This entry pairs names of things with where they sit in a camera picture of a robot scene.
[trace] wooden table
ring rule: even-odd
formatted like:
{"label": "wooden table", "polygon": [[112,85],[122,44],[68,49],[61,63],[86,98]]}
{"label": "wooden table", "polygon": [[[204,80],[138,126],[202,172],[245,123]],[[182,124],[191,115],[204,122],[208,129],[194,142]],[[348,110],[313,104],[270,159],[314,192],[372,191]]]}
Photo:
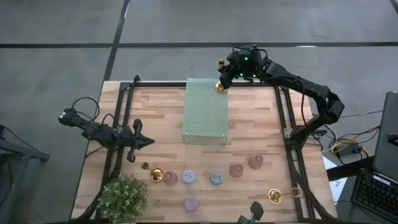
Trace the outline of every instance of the wooden table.
{"label": "wooden table", "polygon": [[[106,113],[114,113],[119,84],[120,82],[104,82],[99,101],[101,113],[97,121],[101,121]],[[264,208],[262,222],[297,220],[292,197],[284,196],[282,203],[274,205],[266,196],[272,188],[280,189],[282,193],[291,189],[274,88],[232,87],[228,97],[228,145],[186,145],[181,136],[185,88],[134,88],[129,125],[132,125],[134,119],[141,119],[143,135],[155,139],[155,144],[136,151],[135,163],[126,160],[127,150],[123,156],[121,172],[134,174],[149,189],[148,207],[137,221],[236,222],[240,215],[250,216],[249,207],[254,200]],[[298,124],[302,124],[301,97],[300,93],[291,92],[295,117],[299,118]],[[307,98],[304,114],[306,120],[312,117]],[[111,118],[107,118],[106,123],[111,124]],[[98,146],[100,145],[97,142],[91,142],[87,153]],[[251,169],[248,158],[258,154],[264,157],[263,166],[259,170]],[[336,217],[319,147],[306,145],[303,156],[312,192],[326,210]],[[98,193],[105,157],[106,150],[102,149],[85,160],[72,217],[82,214]],[[175,171],[179,177],[178,182],[173,186],[152,182],[149,171],[140,168],[142,162],[148,162],[153,168]],[[233,179],[228,174],[229,166],[234,163],[240,163],[244,167],[244,174],[239,179]],[[195,171],[197,177],[193,184],[187,185],[181,181],[180,176],[185,169]],[[224,173],[222,185],[213,185],[209,181],[214,170]],[[188,196],[198,199],[197,211],[185,211],[183,201]],[[301,201],[307,217],[304,197]]]}

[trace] potted plant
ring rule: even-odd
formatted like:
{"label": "potted plant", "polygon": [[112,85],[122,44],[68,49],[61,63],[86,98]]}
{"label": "potted plant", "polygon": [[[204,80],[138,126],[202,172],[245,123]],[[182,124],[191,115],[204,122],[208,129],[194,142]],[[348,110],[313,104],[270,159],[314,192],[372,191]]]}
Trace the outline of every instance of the potted plant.
{"label": "potted plant", "polygon": [[147,205],[147,186],[134,176],[120,175],[104,186],[97,209],[113,223],[131,223]]}

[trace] green perforated box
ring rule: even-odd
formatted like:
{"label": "green perforated box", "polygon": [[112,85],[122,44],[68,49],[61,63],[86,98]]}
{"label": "green perforated box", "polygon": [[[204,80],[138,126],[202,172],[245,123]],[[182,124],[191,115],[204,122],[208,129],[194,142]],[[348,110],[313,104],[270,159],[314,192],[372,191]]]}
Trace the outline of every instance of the green perforated box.
{"label": "green perforated box", "polygon": [[182,123],[182,137],[186,144],[226,144],[228,92],[217,92],[217,82],[214,79],[187,79]]}

